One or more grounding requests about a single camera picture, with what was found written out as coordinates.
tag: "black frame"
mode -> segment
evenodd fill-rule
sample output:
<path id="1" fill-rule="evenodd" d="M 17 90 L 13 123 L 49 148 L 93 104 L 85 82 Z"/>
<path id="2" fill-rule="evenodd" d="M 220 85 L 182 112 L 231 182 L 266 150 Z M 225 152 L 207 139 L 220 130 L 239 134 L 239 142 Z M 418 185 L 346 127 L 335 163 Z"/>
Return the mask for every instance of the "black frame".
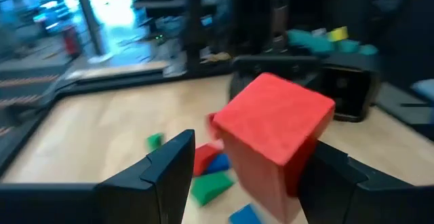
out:
<path id="1" fill-rule="evenodd" d="M 11 122 L 20 125 L 6 134 L 0 144 L 0 175 L 5 173 L 51 109 L 63 98 L 225 75 L 230 71 L 230 63 L 227 62 L 204 66 L 176 77 L 164 77 L 163 69 L 155 69 L 60 81 L 38 105 L 4 112 Z M 19 113 L 23 110 L 32 116 L 22 120 Z M 194 131 L 186 130 L 175 140 L 102 183 L 2 183 L 0 223 L 181 223 L 193 175 L 194 153 Z M 171 181 L 172 177 L 177 178 L 176 184 Z"/>

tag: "wooden table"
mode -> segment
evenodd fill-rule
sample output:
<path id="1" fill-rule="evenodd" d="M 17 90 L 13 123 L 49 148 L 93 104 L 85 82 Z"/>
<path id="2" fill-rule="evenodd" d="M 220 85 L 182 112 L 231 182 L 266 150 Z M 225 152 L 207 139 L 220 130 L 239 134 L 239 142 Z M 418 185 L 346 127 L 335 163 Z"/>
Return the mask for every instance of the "wooden table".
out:
<path id="1" fill-rule="evenodd" d="M 229 78 L 65 98 L 30 138 L 2 181 L 103 181 L 142 159 L 149 152 L 145 138 L 156 132 L 164 132 L 169 139 L 193 128 L 196 144 L 207 143 L 210 138 L 204 116 L 225 106 Z M 411 184 L 434 183 L 431 142 L 377 108 L 372 108 L 369 118 L 358 124 L 332 122 L 321 140 Z M 203 208 L 189 198 L 183 223 L 226 223 L 230 214 L 251 201 L 238 183 Z M 274 223 L 265 215 L 266 223 Z M 304 214 L 299 212 L 293 223 L 307 223 Z"/>

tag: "green triangular block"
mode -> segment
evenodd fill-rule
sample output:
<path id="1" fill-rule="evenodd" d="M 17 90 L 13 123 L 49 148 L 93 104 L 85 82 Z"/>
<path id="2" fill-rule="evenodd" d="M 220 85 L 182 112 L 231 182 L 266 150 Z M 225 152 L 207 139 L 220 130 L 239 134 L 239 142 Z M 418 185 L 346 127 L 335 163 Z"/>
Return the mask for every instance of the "green triangular block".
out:
<path id="1" fill-rule="evenodd" d="M 200 206 L 204 206 L 232 185 L 233 181 L 224 172 L 217 172 L 196 177 L 191 187 L 191 194 Z"/>
<path id="2" fill-rule="evenodd" d="M 148 147 L 151 151 L 158 149 L 163 143 L 163 133 L 154 134 L 146 139 Z"/>

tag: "yellow block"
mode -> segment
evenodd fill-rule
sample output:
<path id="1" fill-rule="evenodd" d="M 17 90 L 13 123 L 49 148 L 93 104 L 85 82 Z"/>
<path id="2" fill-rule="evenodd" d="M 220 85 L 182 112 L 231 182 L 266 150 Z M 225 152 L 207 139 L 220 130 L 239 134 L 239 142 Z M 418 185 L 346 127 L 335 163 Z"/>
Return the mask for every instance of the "yellow block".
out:
<path id="1" fill-rule="evenodd" d="M 341 41 L 348 38 L 347 27 L 343 26 L 330 31 L 330 41 Z"/>

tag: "red fire extinguisher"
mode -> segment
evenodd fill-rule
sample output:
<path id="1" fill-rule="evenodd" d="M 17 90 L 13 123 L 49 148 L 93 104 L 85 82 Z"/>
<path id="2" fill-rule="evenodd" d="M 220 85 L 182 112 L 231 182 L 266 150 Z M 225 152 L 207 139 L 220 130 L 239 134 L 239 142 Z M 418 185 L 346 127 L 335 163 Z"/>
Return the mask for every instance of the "red fire extinguisher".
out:
<path id="1" fill-rule="evenodd" d="M 73 25 L 67 25 L 62 31 L 63 42 L 65 46 L 66 53 L 74 60 L 81 55 L 81 43 L 79 39 L 79 34 L 77 29 Z"/>

